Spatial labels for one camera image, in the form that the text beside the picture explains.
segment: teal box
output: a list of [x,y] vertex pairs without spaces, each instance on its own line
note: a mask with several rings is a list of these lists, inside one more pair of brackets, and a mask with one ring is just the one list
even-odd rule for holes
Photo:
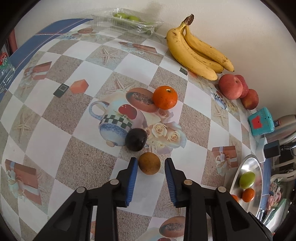
[[248,121],[253,136],[259,136],[274,131],[274,121],[266,107],[250,115]]

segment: orange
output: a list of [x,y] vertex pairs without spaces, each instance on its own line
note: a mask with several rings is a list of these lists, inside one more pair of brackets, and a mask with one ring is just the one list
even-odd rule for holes
[[237,197],[237,195],[231,194],[231,196],[232,196],[237,202],[239,202],[239,198]]
[[172,87],[164,85],[154,91],[152,100],[158,108],[168,110],[177,104],[178,95]]
[[254,197],[255,197],[255,191],[253,188],[248,188],[244,190],[244,192],[242,193],[242,200],[244,202],[250,202],[254,199]]

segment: clear plastic container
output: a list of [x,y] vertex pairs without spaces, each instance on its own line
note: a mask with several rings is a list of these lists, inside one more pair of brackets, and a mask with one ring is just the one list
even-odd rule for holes
[[[127,18],[116,17],[116,14],[124,13],[124,17],[135,16],[139,21],[129,20]],[[157,19],[150,14],[145,14],[125,8],[109,8],[97,11],[92,14],[95,26],[116,27],[128,32],[146,33],[152,35],[163,25],[161,19]]]
[[15,68],[11,64],[6,48],[0,51],[0,93],[7,89],[9,83],[13,80],[13,75],[15,73]]

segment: metal plate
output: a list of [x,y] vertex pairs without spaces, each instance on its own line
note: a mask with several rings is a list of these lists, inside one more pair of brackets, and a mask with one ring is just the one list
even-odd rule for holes
[[[255,198],[247,203],[241,199],[244,190],[239,186],[239,179],[242,174],[249,171],[255,173],[255,182],[253,186],[251,186],[251,188],[255,190]],[[240,164],[229,192],[230,194],[234,194],[239,197],[239,204],[246,212],[251,212],[253,215],[257,216],[262,198],[262,188],[262,171],[259,161],[254,155],[248,155]]]

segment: bunch of bananas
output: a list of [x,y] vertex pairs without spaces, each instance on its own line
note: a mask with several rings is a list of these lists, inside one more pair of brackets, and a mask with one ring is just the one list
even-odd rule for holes
[[222,73],[223,69],[233,72],[234,67],[225,55],[191,34],[189,25],[193,19],[194,15],[191,14],[179,27],[167,33],[168,48],[174,58],[193,73],[208,80],[217,80],[216,73]]

